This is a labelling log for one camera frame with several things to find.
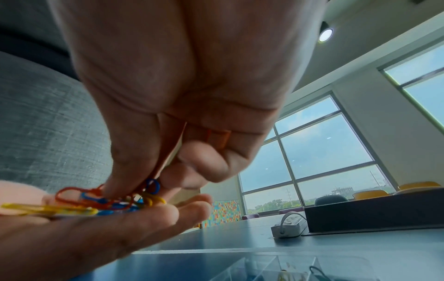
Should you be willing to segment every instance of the extension socket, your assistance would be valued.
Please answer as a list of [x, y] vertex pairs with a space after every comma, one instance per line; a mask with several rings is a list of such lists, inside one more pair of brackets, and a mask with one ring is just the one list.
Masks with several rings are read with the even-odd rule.
[[307, 222], [299, 216], [288, 216], [282, 225], [283, 233], [281, 233], [281, 223], [271, 227], [274, 238], [298, 237], [307, 228]]

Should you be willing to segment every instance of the yellow chair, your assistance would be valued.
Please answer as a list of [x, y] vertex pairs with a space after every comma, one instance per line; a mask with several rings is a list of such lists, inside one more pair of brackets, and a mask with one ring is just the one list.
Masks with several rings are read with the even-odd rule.
[[388, 196], [389, 194], [385, 192], [384, 190], [376, 189], [376, 190], [367, 190], [367, 191], [361, 191], [356, 192], [353, 194], [353, 198], [355, 200], [364, 200], [364, 199], [371, 199], [371, 198], [377, 198], [377, 197], [384, 197]]
[[403, 184], [399, 186], [399, 190], [406, 190], [411, 188], [417, 188], [417, 187], [440, 187], [438, 183], [434, 181], [422, 181], [422, 182], [414, 182], [414, 183], [408, 183]]

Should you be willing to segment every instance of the black ceiling trim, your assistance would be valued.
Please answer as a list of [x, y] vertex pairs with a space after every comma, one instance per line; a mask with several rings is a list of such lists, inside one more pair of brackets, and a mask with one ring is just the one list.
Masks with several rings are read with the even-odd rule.
[[26, 35], [0, 30], [0, 51], [38, 63], [79, 80], [68, 52]]

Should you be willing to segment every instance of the black wire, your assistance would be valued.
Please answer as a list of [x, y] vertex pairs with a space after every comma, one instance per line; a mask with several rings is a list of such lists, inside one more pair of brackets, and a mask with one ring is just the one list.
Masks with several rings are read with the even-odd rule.
[[322, 270], [320, 270], [319, 268], [317, 268], [316, 266], [310, 265], [308, 267], [310, 269], [310, 272], [313, 273], [314, 276], [316, 276], [316, 274], [313, 272], [313, 269], [316, 269], [321, 275], [322, 277], [324, 277], [325, 279], [327, 279], [327, 281], [333, 281], [330, 279], [330, 277], [328, 277], [327, 275], [325, 275], [325, 273], [322, 272]]

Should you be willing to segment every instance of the light fixture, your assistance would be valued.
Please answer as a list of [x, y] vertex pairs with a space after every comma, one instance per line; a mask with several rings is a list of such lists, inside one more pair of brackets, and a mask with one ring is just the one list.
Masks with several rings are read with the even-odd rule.
[[327, 22], [323, 21], [321, 24], [321, 33], [319, 35], [319, 42], [325, 42], [333, 35], [333, 29], [330, 28]]

